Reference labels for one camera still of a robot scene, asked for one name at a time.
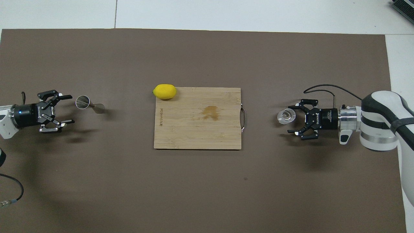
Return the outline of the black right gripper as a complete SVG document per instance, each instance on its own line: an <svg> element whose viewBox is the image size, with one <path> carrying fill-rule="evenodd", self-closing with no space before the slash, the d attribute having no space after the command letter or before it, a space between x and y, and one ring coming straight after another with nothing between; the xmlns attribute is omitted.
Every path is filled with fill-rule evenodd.
<svg viewBox="0 0 414 233"><path fill-rule="evenodd" d="M314 108L318 106L317 99L301 99L295 105L289 105L288 109L301 110L305 113L305 125L299 130L287 130L301 140L318 139L318 130L337 130L339 128L339 113L337 108Z"/></svg>

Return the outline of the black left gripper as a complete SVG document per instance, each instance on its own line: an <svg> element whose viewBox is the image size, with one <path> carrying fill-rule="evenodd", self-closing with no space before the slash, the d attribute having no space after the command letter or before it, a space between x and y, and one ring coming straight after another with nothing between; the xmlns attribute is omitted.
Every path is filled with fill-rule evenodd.
<svg viewBox="0 0 414 233"><path fill-rule="evenodd" d="M37 94L40 102L37 104L15 105L14 123L19 128L40 125L39 132L43 134L60 133L68 124L73 124L73 119L55 120L54 107L61 100L72 99L71 95L63 95L56 90L49 90ZM55 124L54 128L47 128L48 123Z"/></svg>

